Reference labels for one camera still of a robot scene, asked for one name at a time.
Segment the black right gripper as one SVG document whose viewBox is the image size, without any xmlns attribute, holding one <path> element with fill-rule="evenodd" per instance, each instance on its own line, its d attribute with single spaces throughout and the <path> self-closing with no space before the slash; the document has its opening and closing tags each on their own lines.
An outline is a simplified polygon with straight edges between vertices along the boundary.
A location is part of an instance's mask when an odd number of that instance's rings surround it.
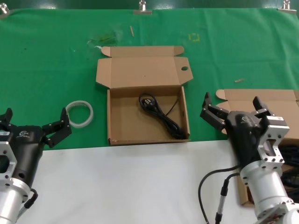
<svg viewBox="0 0 299 224">
<path fill-rule="evenodd" d="M 241 168 L 261 160 L 258 153 L 260 138 L 265 127 L 260 124 L 271 111 L 258 96 L 253 99 L 255 112 L 231 111 L 213 105 L 209 92 L 206 92 L 200 117 L 213 128 L 228 136 L 228 139 Z"/>
</svg>

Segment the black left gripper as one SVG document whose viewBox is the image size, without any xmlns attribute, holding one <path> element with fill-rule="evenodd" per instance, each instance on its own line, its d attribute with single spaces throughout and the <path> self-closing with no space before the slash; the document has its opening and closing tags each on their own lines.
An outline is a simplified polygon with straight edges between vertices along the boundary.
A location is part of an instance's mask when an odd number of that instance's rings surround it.
<svg viewBox="0 0 299 224">
<path fill-rule="evenodd" d="M 0 116 L 0 129 L 12 134 L 9 144 L 17 160 L 12 177 L 31 188 L 45 144 L 53 148 L 71 135 L 70 120 L 66 108 L 62 109 L 59 121 L 46 124 L 42 128 L 12 125 L 10 123 L 12 116 L 11 108 L 7 108 Z"/>
</svg>

